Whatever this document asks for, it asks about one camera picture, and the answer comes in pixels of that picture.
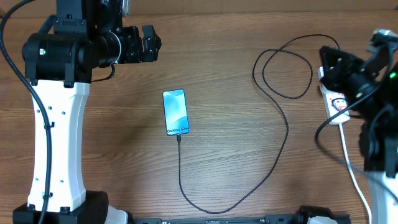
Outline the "Samsung Galaxy smartphone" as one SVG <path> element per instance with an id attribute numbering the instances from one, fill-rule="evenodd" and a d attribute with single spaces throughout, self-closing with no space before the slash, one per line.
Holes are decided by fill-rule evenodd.
<path id="1" fill-rule="evenodd" d="M 164 103 L 165 127 L 168 136 L 190 132 L 187 103 L 183 89 L 165 91 Z"/>

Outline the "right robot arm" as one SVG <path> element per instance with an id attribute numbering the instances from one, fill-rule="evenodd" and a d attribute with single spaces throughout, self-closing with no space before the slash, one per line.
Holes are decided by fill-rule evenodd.
<path id="1" fill-rule="evenodd" d="M 371 44 L 372 56 L 363 60 L 339 49 L 320 49 L 321 83 L 344 94 L 348 110 L 364 123 L 359 149 L 362 168 L 352 170 L 367 178 L 373 223 L 397 223 L 397 44 Z"/>

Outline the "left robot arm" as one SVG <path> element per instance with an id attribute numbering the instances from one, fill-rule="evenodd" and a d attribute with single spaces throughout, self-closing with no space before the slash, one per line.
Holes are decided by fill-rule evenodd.
<path id="1" fill-rule="evenodd" d="M 151 25 L 123 26 L 128 1 L 57 1 L 57 11 L 22 48 L 35 113 L 34 176 L 14 223 L 132 223 L 108 194 L 85 189 L 83 117 L 95 68 L 154 62 L 161 47 Z"/>

